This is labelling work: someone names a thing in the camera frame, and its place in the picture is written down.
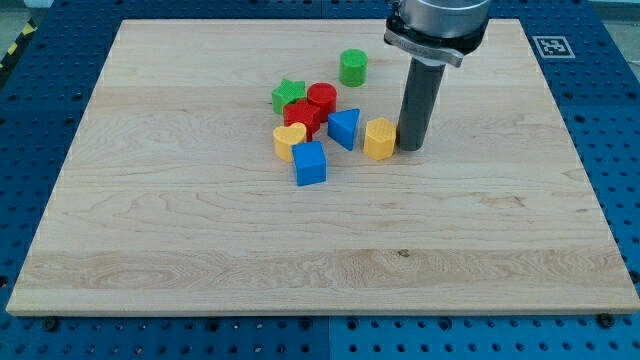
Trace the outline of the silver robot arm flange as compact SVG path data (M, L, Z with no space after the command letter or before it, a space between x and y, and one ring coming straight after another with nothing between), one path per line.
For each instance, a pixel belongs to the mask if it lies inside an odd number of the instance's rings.
M386 19L384 42L427 66L459 67L481 44L490 0L402 0Z

